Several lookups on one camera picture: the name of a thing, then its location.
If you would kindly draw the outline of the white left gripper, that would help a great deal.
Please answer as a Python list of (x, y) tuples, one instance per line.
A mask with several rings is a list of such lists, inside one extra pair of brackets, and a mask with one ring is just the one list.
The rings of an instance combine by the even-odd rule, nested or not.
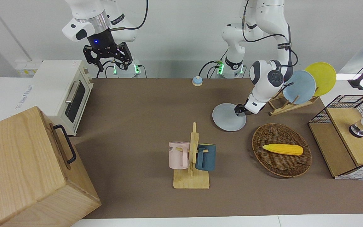
[(234, 108), (234, 112), (236, 116), (240, 115), (241, 113), (247, 113), (248, 111), (252, 114), (257, 114), (261, 109), (265, 106), (265, 102), (261, 102), (255, 98), (255, 96), (251, 93), (248, 96), (248, 100), (246, 103), (237, 105)]

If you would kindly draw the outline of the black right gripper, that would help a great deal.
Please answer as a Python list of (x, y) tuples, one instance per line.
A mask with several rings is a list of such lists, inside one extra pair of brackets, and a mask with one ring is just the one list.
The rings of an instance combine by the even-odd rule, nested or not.
[(128, 70), (133, 58), (126, 43), (116, 45), (109, 29), (87, 37), (89, 45), (84, 46), (83, 53), (89, 64), (98, 67), (103, 72), (101, 58), (115, 58), (115, 64), (121, 70)]

